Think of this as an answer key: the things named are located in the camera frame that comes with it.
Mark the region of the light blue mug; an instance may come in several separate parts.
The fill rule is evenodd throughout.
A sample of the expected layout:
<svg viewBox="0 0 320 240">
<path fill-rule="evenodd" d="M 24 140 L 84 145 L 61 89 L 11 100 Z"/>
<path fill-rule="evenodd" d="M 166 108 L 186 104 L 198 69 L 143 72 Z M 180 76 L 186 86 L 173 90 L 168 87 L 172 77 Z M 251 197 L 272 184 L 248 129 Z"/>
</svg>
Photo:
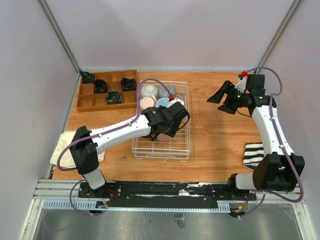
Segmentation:
<svg viewBox="0 0 320 240">
<path fill-rule="evenodd" d="M 171 105 L 170 103 L 170 99 L 168 97 L 162 97 L 160 99 L 157 100 L 157 102 L 155 103 L 155 107 L 166 107 L 168 108 Z"/>
</svg>

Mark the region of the pink tumbler cup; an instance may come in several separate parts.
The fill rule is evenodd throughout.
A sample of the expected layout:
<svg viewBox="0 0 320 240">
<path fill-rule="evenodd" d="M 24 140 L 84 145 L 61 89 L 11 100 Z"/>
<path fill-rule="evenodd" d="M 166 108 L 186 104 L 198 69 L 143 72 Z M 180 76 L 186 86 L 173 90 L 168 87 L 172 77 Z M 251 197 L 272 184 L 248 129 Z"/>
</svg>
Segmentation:
<svg viewBox="0 0 320 240">
<path fill-rule="evenodd" d="M 167 142 L 171 139 L 171 137 L 169 135 L 166 135 L 164 133 L 161 133 L 157 136 L 157 139 L 161 142 Z"/>
</svg>

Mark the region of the grey-green speckled mug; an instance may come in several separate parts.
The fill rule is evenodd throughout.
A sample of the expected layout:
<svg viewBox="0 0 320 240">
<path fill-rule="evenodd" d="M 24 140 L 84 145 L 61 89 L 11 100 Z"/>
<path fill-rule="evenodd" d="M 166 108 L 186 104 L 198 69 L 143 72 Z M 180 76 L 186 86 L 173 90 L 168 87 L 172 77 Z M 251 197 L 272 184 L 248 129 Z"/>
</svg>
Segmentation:
<svg viewBox="0 0 320 240">
<path fill-rule="evenodd" d="M 175 98 L 177 96 L 177 90 L 173 85 L 166 85 L 166 87 L 161 87 L 158 91 L 158 98 L 168 98 L 172 94 Z"/>
</svg>

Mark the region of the light pink mug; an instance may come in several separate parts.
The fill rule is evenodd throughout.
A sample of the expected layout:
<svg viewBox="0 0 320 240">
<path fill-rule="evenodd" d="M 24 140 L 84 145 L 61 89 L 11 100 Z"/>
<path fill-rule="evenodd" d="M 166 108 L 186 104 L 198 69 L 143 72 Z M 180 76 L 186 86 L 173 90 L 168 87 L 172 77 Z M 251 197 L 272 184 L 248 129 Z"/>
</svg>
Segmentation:
<svg viewBox="0 0 320 240">
<path fill-rule="evenodd" d="M 140 104 L 140 109 L 141 111 L 144 111 L 146 110 L 147 108 L 153 108 L 155 107 L 155 101 L 153 98 L 151 97 L 143 97 L 140 101 L 139 101 L 139 104 Z"/>
</svg>

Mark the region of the white speckled mug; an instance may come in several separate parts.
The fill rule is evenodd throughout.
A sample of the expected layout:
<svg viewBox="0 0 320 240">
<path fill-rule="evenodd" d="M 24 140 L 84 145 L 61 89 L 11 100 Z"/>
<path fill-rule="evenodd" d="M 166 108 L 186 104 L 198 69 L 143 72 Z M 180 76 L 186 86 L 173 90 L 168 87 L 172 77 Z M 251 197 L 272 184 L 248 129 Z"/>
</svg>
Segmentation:
<svg viewBox="0 0 320 240">
<path fill-rule="evenodd" d="M 140 90 L 141 98 L 152 98 L 154 100 L 157 100 L 158 95 L 158 88 L 153 84 L 144 84 Z"/>
</svg>

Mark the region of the black mug white inside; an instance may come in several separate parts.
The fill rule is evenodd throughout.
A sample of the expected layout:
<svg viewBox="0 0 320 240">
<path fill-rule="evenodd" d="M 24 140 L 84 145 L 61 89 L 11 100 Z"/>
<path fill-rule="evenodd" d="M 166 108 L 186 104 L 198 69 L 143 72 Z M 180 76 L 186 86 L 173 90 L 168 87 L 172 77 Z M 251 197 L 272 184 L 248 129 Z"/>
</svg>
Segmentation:
<svg viewBox="0 0 320 240">
<path fill-rule="evenodd" d="M 148 134 L 148 135 L 145 135 L 145 136 L 141 136 L 141 138 L 151 139 L 151 135 L 150 135 L 150 134 Z"/>
</svg>

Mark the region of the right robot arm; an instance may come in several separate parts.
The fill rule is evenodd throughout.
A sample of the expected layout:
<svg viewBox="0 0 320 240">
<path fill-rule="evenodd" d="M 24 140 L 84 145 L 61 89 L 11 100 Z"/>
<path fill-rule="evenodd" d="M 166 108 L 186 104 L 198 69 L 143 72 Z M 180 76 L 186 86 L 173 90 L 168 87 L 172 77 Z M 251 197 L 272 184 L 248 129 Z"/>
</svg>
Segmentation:
<svg viewBox="0 0 320 240">
<path fill-rule="evenodd" d="M 234 173 L 229 177 L 227 196 L 238 200 L 245 191 L 264 191 L 279 196 L 281 192 L 293 192 L 299 187 L 300 196 L 295 202 L 300 202 L 304 196 L 300 176 L 305 160 L 295 154 L 283 133 L 275 94 L 266 94 L 265 75 L 243 72 L 237 84 L 226 80 L 207 102 L 219 104 L 219 111 L 232 115 L 239 108 L 247 108 L 263 146 L 263 158 L 251 173 Z"/>
</svg>

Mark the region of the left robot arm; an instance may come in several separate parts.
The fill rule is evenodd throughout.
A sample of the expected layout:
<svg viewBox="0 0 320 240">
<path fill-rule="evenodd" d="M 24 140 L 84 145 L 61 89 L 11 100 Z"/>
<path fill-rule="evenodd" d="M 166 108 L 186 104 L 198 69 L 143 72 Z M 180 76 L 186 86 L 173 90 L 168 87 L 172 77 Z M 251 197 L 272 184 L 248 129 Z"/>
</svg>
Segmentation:
<svg viewBox="0 0 320 240">
<path fill-rule="evenodd" d="M 101 198 L 111 192 L 99 167 L 99 154 L 134 138 L 149 137 L 152 142 L 160 134 L 173 138 L 185 118 L 190 119 L 189 112 L 181 102 L 174 101 L 169 107 L 140 110 L 135 117 L 108 127 L 78 128 L 69 150 L 78 174 L 88 183 L 90 193 Z"/>
</svg>

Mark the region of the rolled black patterned tie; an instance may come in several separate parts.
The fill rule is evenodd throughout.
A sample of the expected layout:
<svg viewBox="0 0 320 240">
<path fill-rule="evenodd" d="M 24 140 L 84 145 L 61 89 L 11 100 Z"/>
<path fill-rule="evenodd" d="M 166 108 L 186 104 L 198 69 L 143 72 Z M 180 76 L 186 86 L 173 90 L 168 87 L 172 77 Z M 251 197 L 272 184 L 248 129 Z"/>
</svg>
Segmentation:
<svg viewBox="0 0 320 240">
<path fill-rule="evenodd" d="M 137 82 L 134 78 L 123 77 L 120 85 L 123 92 L 135 91 L 137 89 Z"/>
</svg>

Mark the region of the rolled blue yellow tie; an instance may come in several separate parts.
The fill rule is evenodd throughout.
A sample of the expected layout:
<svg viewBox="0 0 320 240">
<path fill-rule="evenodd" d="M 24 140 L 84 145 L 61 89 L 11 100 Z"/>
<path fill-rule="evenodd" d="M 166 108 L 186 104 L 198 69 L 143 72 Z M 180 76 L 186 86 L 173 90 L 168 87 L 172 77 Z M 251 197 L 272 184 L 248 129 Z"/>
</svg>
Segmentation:
<svg viewBox="0 0 320 240">
<path fill-rule="evenodd" d="M 105 96 L 108 105 L 115 105 L 122 103 L 122 93 L 119 91 L 110 91 Z"/>
</svg>

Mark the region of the black white striped cloth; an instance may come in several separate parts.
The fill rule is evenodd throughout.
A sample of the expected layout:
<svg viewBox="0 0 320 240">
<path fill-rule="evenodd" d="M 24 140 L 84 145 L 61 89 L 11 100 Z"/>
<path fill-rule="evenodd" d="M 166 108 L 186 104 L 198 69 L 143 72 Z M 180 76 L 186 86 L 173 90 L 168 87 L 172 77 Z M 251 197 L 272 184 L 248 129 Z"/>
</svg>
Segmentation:
<svg viewBox="0 0 320 240">
<path fill-rule="evenodd" d="M 244 148 L 242 165 L 254 170 L 264 158 L 264 147 L 262 142 L 247 143 Z"/>
</svg>

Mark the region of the wooden compartment tray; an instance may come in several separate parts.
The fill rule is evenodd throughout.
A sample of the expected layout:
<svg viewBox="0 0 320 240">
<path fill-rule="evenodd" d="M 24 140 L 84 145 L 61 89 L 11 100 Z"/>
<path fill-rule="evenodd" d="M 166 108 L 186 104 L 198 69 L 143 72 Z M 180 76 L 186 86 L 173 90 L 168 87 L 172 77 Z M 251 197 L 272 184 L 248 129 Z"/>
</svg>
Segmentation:
<svg viewBox="0 0 320 240">
<path fill-rule="evenodd" d="M 95 74 L 95 80 L 102 79 L 108 83 L 108 92 L 118 91 L 122 95 L 121 104 L 107 104 L 106 94 L 99 93 L 94 94 L 94 83 L 82 84 L 79 85 L 78 97 L 76 102 L 76 108 L 78 112 L 94 112 L 94 111 L 108 111 L 108 110 L 123 110 L 123 109 L 132 109 L 137 105 L 137 87 L 138 87 L 138 78 L 137 70 L 120 70 L 120 71 L 102 71 L 102 72 L 90 72 Z M 121 79 L 129 78 L 136 80 L 136 90 L 134 91 L 122 91 Z"/>
</svg>

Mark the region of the rolled dark green tie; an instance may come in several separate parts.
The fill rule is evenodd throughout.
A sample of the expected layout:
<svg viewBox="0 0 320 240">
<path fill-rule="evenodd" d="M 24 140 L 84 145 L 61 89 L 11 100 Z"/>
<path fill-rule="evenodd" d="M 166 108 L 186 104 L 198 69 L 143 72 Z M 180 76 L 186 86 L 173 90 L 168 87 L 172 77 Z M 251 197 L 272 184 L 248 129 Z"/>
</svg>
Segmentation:
<svg viewBox="0 0 320 240">
<path fill-rule="evenodd" d="M 79 73 L 82 77 L 82 80 L 81 80 L 82 84 L 94 83 L 94 81 L 95 81 L 95 74 L 94 73 L 90 73 L 87 71 L 80 71 Z"/>
</svg>

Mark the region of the cream folded cloth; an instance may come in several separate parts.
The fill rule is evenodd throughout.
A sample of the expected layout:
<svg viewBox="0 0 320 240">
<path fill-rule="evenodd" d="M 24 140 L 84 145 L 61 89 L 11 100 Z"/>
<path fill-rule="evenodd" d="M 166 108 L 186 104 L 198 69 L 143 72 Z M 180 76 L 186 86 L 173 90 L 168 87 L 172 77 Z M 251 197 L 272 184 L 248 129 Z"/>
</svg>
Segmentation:
<svg viewBox="0 0 320 240">
<path fill-rule="evenodd" d="M 85 126 L 76 131 L 65 131 L 59 137 L 50 162 L 61 171 L 77 170 L 88 174 L 99 168 L 105 158 L 105 152 L 99 152 L 100 134 L 92 134 Z"/>
</svg>

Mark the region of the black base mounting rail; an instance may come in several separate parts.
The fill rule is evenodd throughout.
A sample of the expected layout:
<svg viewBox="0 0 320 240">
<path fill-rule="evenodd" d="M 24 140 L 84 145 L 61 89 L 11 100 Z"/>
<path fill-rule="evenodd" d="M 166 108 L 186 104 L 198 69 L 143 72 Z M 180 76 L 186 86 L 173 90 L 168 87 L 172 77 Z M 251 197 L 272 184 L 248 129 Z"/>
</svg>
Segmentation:
<svg viewBox="0 0 320 240">
<path fill-rule="evenodd" d="M 82 199 L 108 199 L 117 204 L 160 207 L 198 207 L 217 204 L 218 201 L 255 201 L 248 190 L 232 190 L 226 183 L 164 182 L 164 181 L 107 181 L 93 190 L 88 183 L 79 186 Z"/>
</svg>

